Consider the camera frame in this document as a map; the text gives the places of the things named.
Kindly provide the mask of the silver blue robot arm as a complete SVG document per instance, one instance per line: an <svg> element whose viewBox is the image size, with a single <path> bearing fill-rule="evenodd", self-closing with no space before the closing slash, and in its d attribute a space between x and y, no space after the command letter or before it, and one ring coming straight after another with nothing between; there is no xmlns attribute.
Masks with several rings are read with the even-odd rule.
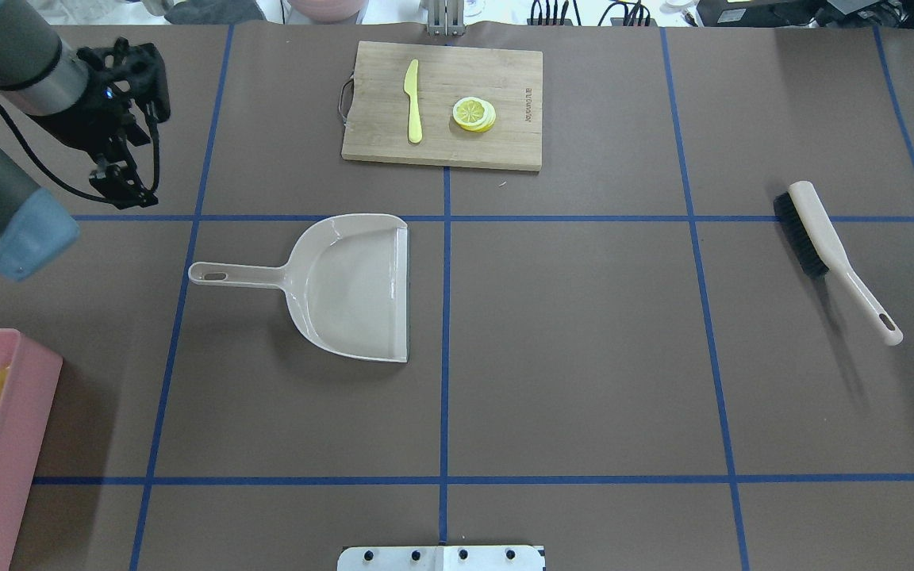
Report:
<svg viewBox="0 0 914 571"><path fill-rule="evenodd" d="M51 171L10 107L91 160L91 191ZM102 48L72 48L32 5L0 1L0 118L51 182L41 185L0 148L0 276L24 281L79 238L53 188L116 209L156 205L159 126L170 115L166 65L154 44L119 37Z"/></svg>

